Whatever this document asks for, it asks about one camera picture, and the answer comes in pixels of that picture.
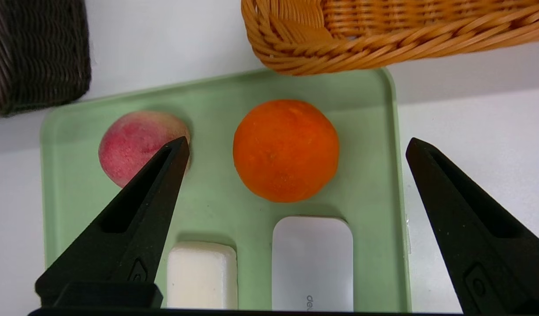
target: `deli logo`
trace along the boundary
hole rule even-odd
[[[310,312],[312,310],[314,300],[311,295],[306,297],[306,311]]]

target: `white soap bar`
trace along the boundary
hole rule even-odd
[[[167,306],[238,309],[236,252],[223,244],[179,242],[167,267]]]

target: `dark brown wicker basket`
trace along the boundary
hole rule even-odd
[[[0,0],[0,116],[71,102],[89,84],[83,0]]]

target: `orange wicker basket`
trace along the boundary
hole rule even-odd
[[[289,75],[539,40],[539,0],[242,0],[242,15],[256,56]]]

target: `white table surface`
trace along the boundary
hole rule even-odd
[[[85,98],[261,67],[239,0],[86,0],[93,81]],[[436,145],[539,236],[539,43],[389,67],[400,146]],[[39,128],[47,111],[0,119],[0,315],[39,306],[43,272]],[[416,312],[458,312],[406,161]]]

